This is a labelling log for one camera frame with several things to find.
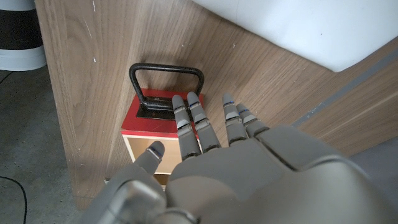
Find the wooden cabinet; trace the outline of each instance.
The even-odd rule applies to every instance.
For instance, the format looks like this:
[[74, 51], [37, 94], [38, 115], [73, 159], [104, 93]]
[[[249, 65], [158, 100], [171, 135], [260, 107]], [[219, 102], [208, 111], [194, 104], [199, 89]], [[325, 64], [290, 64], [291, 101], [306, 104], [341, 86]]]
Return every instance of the wooden cabinet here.
[[[226, 146], [229, 92], [270, 127], [294, 124], [366, 72], [371, 78], [298, 126], [347, 156], [398, 135], [398, 40], [333, 73], [189, 0], [36, 0], [65, 154], [79, 208], [131, 162], [119, 132], [136, 62], [199, 68], [206, 113]], [[386, 62], [380, 67], [379, 62]], [[143, 88], [189, 91], [192, 77], [152, 73]]]

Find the gray floor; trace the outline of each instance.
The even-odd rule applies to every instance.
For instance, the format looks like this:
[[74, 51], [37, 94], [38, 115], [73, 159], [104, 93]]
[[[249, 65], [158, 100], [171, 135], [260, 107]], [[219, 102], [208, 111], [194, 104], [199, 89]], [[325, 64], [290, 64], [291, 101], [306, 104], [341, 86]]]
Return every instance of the gray floor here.
[[[0, 71], [0, 80], [9, 72]], [[27, 223], [75, 223], [65, 154], [47, 67], [14, 72], [0, 84], [0, 175], [19, 181]], [[398, 208], [398, 138], [351, 158]], [[0, 179], [0, 223], [22, 223], [20, 188]]]

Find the black cable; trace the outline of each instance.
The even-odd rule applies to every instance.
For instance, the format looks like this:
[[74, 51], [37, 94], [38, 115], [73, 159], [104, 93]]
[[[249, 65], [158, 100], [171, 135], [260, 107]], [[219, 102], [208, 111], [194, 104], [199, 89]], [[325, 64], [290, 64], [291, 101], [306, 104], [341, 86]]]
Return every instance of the black cable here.
[[26, 193], [25, 193], [24, 187], [18, 181], [14, 180], [14, 179], [11, 179], [8, 177], [3, 177], [3, 176], [0, 176], [0, 178], [13, 181], [21, 188], [22, 193], [24, 193], [24, 201], [25, 201], [24, 224], [25, 224], [26, 223], [26, 214], [27, 214], [27, 199], [26, 199]]
[[0, 84], [9, 76], [9, 75], [11, 75], [13, 72], [10, 72], [10, 73], [8, 73], [1, 81], [0, 81]]

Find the box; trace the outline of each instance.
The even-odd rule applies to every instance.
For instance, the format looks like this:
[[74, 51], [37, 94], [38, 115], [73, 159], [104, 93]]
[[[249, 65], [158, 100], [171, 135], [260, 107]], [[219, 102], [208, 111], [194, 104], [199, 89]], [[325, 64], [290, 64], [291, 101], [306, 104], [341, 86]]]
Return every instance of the box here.
[[[180, 95], [184, 100], [187, 99], [188, 94], [186, 92], [148, 89], [142, 89], [142, 93], [145, 96], [170, 99], [174, 95]], [[203, 106], [202, 94], [199, 95], [199, 100]], [[182, 161], [177, 136], [177, 125], [175, 124], [175, 120], [171, 119], [138, 118], [136, 114], [139, 106], [140, 101], [136, 95], [123, 121], [121, 134], [133, 162], [154, 141], [160, 141], [164, 144], [165, 153], [162, 162], [155, 172], [155, 178], [162, 185], [165, 185], [174, 167]]]

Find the gray robotic hand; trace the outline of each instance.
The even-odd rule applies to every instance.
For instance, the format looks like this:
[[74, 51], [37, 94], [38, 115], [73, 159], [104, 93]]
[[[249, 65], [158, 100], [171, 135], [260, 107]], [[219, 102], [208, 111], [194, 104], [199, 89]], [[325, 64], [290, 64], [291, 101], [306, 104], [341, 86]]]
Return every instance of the gray robotic hand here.
[[155, 142], [109, 181], [81, 223], [397, 223], [366, 174], [324, 142], [289, 126], [269, 129], [225, 94], [222, 148], [196, 94], [188, 104], [200, 146], [174, 96], [183, 162], [165, 192], [153, 178], [164, 153]]

